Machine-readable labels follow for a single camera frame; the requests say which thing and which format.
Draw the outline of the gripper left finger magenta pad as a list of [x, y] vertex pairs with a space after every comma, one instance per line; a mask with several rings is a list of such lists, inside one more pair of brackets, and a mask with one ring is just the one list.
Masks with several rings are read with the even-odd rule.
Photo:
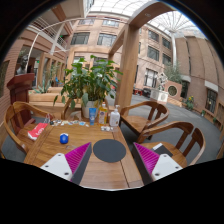
[[91, 153], [91, 143], [87, 143], [66, 154], [57, 153], [41, 169], [79, 185]]

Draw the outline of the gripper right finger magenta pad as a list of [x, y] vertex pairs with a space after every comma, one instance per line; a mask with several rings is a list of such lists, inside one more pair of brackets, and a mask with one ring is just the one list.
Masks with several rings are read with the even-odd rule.
[[167, 154], [157, 154], [152, 149], [134, 143], [132, 155], [144, 182], [153, 182], [182, 169]]

